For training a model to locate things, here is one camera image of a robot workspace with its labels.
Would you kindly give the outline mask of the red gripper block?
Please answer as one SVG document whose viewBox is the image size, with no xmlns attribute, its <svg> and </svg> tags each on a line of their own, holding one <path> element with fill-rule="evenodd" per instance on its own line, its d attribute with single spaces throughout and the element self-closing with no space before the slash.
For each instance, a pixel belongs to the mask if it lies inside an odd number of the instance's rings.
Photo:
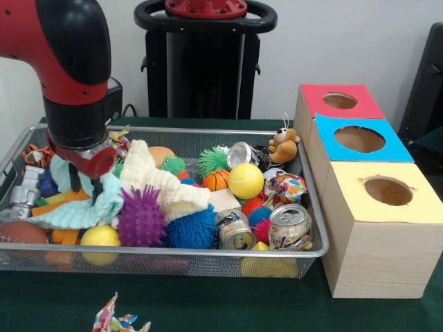
<svg viewBox="0 0 443 332">
<path fill-rule="evenodd" d="M 103 192 L 103 185 L 99 178 L 111 171 L 117 159 L 117 152 L 112 145 L 110 137 L 106 135 L 102 142 L 88 149 L 60 147 L 52 142 L 48 134 L 46 135 L 46 141 L 55 155 L 70 162 L 69 177 L 73 192 L 81 190 L 78 171 L 92 178 L 92 203 L 95 205 L 98 196 Z"/>
</svg>

